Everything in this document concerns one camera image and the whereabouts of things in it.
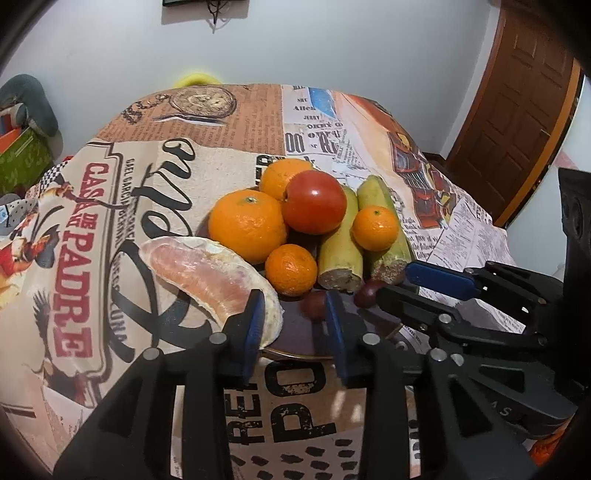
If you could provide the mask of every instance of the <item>white wall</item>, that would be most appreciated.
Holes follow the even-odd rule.
[[[15,51],[0,82],[17,73],[41,81],[62,155],[136,99],[195,71],[366,96],[424,151],[441,151],[492,8],[488,0],[243,0],[228,16],[246,18],[212,34],[204,5],[160,3],[57,0]]]
[[[476,61],[476,66],[474,67],[474,72],[472,73],[472,78],[470,79],[470,83],[466,89],[464,100],[460,105],[456,119],[454,120],[449,133],[447,134],[447,138],[443,143],[441,151],[439,152],[443,158],[447,158],[449,152],[452,151],[453,144],[455,143],[457,136],[460,134],[460,130],[464,125],[464,121],[468,116],[468,112],[470,111],[470,107],[472,106],[472,102],[474,101],[474,97],[478,91],[478,87],[480,86],[482,76],[484,75],[486,65],[488,64],[488,59],[491,55],[492,44],[495,41],[496,26],[499,23],[500,14],[501,2],[500,0],[495,0],[488,14],[488,20],[486,22],[486,29],[484,38],[482,39],[480,53],[478,54],[478,59]]]
[[[580,170],[591,171],[591,83],[585,79],[579,105],[557,161],[507,229],[509,250],[522,268],[547,275],[556,272],[566,256],[562,232],[560,190],[556,163],[572,160]]]

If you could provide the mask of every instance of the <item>wooden door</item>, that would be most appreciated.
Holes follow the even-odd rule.
[[[573,75],[573,56],[550,27],[512,8],[502,11],[500,21],[504,25],[499,24],[488,81],[480,86],[448,162],[452,179],[493,220],[507,216],[508,205],[536,167],[564,111]],[[545,165],[539,167],[538,175]]]

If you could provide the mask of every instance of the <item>screw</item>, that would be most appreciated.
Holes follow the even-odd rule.
[[[146,350],[144,350],[144,353],[142,353],[142,356],[146,360],[155,360],[158,358],[159,355],[160,355],[160,350],[158,350],[157,348],[154,348],[153,346],[150,348],[147,348]]]
[[[462,357],[459,353],[452,353],[450,357],[457,366],[461,367],[464,364],[464,357]]]
[[[436,362],[443,362],[447,358],[447,353],[440,348],[434,348],[429,352],[429,355],[431,355],[431,358]]]
[[[452,322],[452,316],[448,315],[447,313],[442,313],[438,318],[441,323],[451,323]]]
[[[225,343],[227,339],[228,337],[224,332],[215,332],[209,336],[210,343],[213,343],[214,345],[221,345]]]
[[[362,340],[366,345],[377,345],[379,343],[379,336],[375,333],[366,333],[363,335]]]

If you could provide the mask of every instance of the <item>orange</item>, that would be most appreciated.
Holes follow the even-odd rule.
[[[285,198],[285,187],[299,172],[311,170],[312,164],[299,158],[283,158],[269,165],[262,174],[259,190],[275,200]]]
[[[400,226],[398,219],[384,207],[370,205],[355,216],[351,233],[355,241],[370,252],[387,250],[396,241]]]
[[[224,195],[210,212],[207,226],[209,238],[251,264],[263,263],[287,239],[281,204],[255,190]]]
[[[317,273],[316,260],[299,245],[282,245],[265,262],[267,280],[277,293],[288,297],[298,297],[310,290]]]

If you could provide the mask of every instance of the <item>cloth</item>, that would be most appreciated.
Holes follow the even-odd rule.
[[[505,232],[431,168],[376,102],[292,85],[192,86],[134,102],[28,192],[38,208],[14,235],[37,245],[45,260],[32,262],[19,282],[7,272],[0,402],[49,468],[145,348],[177,351],[219,330],[147,272],[138,246],[201,231],[218,198],[257,185],[283,157],[305,158],[353,189],[369,174],[382,176],[421,260],[439,262],[449,249],[458,270],[510,260]],[[401,333],[425,348],[418,332]],[[173,422],[177,476],[181,398]],[[417,476],[410,392],[407,404]],[[248,388],[226,392],[236,476],[354,478],[364,409],[364,390],[345,390],[330,362],[261,358]]]
[[[23,103],[26,112],[18,110],[15,115],[17,125],[24,122],[27,114],[29,126],[44,137],[53,137],[57,133],[57,119],[47,101],[45,91],[39,80],[27,74],[12,77],[0,87],[0,109]]]

